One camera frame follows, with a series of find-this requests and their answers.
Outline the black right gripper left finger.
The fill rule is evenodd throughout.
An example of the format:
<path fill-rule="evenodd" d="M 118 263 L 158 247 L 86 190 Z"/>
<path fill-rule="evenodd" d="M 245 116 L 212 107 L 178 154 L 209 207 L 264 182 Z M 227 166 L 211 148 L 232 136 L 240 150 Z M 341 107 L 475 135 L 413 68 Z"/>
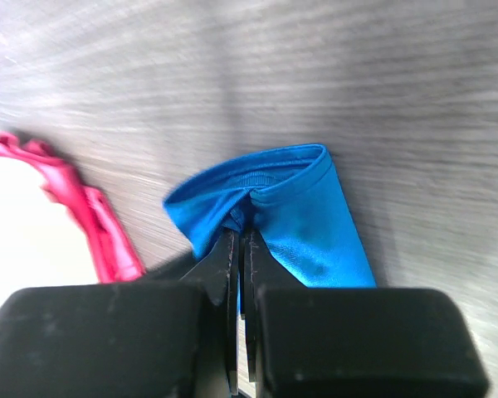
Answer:
<path fill-rule="evenodd" d="M 239 240 L 133 282 L 12 294 L 0 397 L 236 396 Z"/>

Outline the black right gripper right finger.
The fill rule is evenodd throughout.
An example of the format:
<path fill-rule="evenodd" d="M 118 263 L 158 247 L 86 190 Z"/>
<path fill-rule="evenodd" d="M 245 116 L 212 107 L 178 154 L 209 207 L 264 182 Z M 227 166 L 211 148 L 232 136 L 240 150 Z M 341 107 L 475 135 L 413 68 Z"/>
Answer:
<path fill-rule="evenodd" d="M 435 289 L 305 287 L 261 235 L 241 239 L 247 368 L 260 397 L 483 397 L 460 309 Z"/>

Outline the blue cloth napkin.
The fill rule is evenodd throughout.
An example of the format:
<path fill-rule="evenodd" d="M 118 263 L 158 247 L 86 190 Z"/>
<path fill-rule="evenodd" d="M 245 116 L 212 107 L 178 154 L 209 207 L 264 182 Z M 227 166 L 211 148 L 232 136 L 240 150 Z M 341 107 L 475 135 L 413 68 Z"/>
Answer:
<path fill-rule="evenodd" d="M 203 259 L 222 229 L 258 231 L 271 255 L 309 288 L 376 285 L 326 146 L 273 148 L 190 177 L 164 210 Z"/>

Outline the pink folded cloth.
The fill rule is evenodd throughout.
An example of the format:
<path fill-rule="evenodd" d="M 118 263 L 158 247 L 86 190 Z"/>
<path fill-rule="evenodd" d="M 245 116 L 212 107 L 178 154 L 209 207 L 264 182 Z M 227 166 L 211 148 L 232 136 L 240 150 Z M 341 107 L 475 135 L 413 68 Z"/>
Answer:
<path fill-rule="evenodd" d="M 47 142 L 21 143 L 12 133 L 0 134 L 0 157 L 24 162 L 44 178 L 42 190 L 65 206 L 83 230 L 98 280 L 102 284 L 132 281 L 145 267 L 105 194 L 87 186 L 76 168 L 56 155 Z"/>

